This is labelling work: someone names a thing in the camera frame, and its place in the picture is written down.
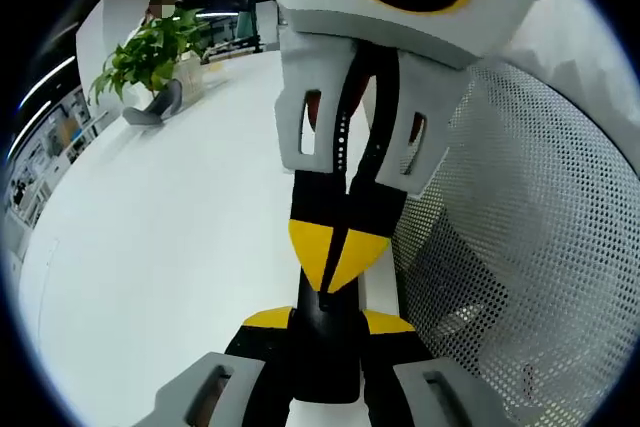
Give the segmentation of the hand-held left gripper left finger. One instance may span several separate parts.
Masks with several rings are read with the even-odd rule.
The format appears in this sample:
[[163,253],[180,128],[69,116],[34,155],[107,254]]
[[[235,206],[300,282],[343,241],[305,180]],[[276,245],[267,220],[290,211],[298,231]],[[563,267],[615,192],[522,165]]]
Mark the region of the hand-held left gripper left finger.
[[293,400],[291,306],[257,312],[222,352],[198,359],[156,393],[138,426],[284,426]]

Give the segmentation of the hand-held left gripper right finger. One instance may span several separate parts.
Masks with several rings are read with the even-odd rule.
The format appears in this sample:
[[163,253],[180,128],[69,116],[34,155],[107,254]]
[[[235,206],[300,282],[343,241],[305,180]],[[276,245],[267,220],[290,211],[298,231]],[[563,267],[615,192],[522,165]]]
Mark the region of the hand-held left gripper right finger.
[[373,426],[504,426],[500,396],[447,357],[431,354],[397,315],[366,309],[361,366]]

